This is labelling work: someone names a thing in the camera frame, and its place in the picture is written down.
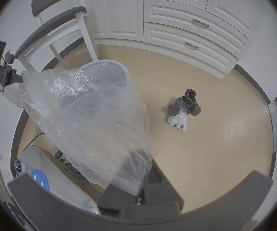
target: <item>metal handle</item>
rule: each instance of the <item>metal handle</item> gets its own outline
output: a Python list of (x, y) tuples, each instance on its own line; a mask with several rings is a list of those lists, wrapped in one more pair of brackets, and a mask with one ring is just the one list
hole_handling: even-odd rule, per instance
[(202, 29), (207, 29), (209, 27), (209, 25), (207, 25), (206, 23), (203, 23), (203, 22), (195, 20), (195, 19), (192, 21), (192, 24), (194, 26), (202, 28)]
[(195, 46), (195, 45), (192, 45), (192, 44), (189, 44), (188, 42), (185, 42), (185, 44), (184, 44), (187, 48), (189, 48), (189, 49), (191, 49), (191, 50), (194, 50), (194, 51), (196, 51), (196, 50), (198, 50), (199, 49), (199, 47), (198, 46)]

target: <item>blue circle logo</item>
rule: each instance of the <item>blue circle logo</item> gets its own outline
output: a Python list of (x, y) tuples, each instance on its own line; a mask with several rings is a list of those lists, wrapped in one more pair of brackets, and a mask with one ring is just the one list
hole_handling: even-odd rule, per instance
[(50, 185), (48, 178), (45, 176), (44, 172), (42, 172), (40, 169), (34, 169), (30, 175), (34, 178), (35, 181), (37, 181), (41, 186), (43, 186), (45, 189), (50, 191)]

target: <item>beige floor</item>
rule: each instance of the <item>beige floor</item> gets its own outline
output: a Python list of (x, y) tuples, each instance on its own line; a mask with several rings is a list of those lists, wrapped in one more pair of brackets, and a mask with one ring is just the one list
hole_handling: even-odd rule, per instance
[[(273, 136), (269, 110), (258, 91), (237, 71), (223, 80), (180, 60), (154, 52), (99, 45), (101, 59), (124, 64), (149, 112), (155, 160), (183, 197), (182, 212), (201, 207), (225, 194), (252, 170), (269, 175)], [(71, 68), (91, 61), (80, 45), (64, 58)], [(167, 106), (197, 92), (202, 111), (188, 116), (187, 132), (167, 125)], [(41, 131), (29, 120), (19, 153)], [(45, 136), (33, 144), (55, 152)]]

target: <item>wooden floor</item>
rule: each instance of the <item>wooden floor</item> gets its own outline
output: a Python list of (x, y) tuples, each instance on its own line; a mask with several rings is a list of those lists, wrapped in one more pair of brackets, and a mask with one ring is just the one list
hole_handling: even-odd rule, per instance
[[(259, 92), (237, 71), (223, 80), (183, 61), (135, 48), (99, 45), (101, 59), (124, 64), (149, 112), (155, 160), (185, 201), (182, 212), (225, 194), (252, 170), (269, 175), (273, 135), (269, 110)], [(80, 45), (64, 61), (70, 68), (91, 61)], [(187, 89), (202, 111), (188, 116), (187, 132), (167, 125), (167, 107)], [(19, 153), (41, 131), (29, 119)], [(56, 152), (45, 136), (33, 144)]]

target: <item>black logo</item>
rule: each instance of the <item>black logo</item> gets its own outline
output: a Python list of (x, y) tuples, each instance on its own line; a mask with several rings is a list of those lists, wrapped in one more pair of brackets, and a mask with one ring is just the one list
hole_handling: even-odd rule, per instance
[(14, 207), (11, 203), (4, 201), (3, 205), (6, 207), (8, 212), (10, 213), (10, 216), (21, 226), (25, 225), (25, 222), (23, 221), (23, 218), (21, 217), (19, 211)]

